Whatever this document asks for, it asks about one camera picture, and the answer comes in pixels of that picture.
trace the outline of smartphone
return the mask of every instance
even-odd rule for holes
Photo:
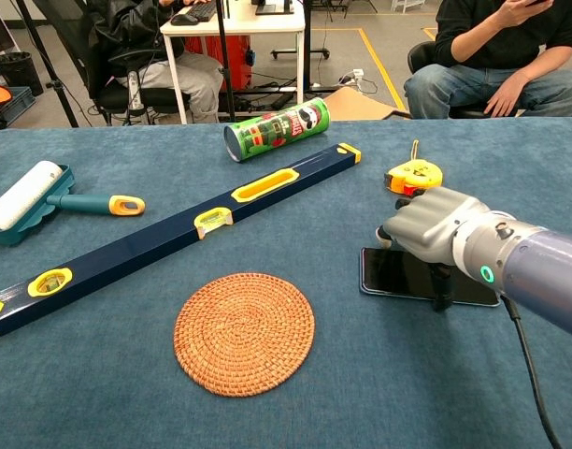
[[[406,251],[363,248],[361,291],[369,295],[434,300],[429,267]],[[451,271],[455,304],[495,307],[500,299],[494,290],[474,281],[457,267]]]

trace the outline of red box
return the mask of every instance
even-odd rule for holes
[[[187,37],[186,51],[203,53],[202,37]],[[219,36],[206,36],[207,55],[223,64],[222,43]],[[247,64],[247,54],[250,53],[250,36],[226,37],[228,61],[230,63],[230,78],[233,89],[247,89],[252,82],[252,66]]]

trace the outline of green chip can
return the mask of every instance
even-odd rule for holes
[[[330,113],[320,98],[223,128],[230,156],[237,162],[321,133],[330,125]]]

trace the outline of blue tablecloth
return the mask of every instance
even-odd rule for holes
[[[572,235],[572,119],[333,123],[236,164],[222,125],[0,131],[0,195],[39,160],[72,167],[75,193],[143,197],[146,213],[61,211],[0,246],[0,290],[340,141],[358,166],[0,339],[0,448],[546,448],[503,307],[359,292],[359,251],[394,213],[384,171],[412,140],[445,184]],[[179,367],[173,328],[221,276],[295,284],[316,332],[301,368],[252,398],[221,398]],[[572,336],[522,309],[554,428],[572,447]]]

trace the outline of computer mouse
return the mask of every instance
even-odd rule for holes
[[[170,23],[176,26],[185,26],[185,25],[188,26],[188,25],[197,25],[199,23],[199,20],[195,16],[191,16],[190,14],[177,14],[172,18]]]

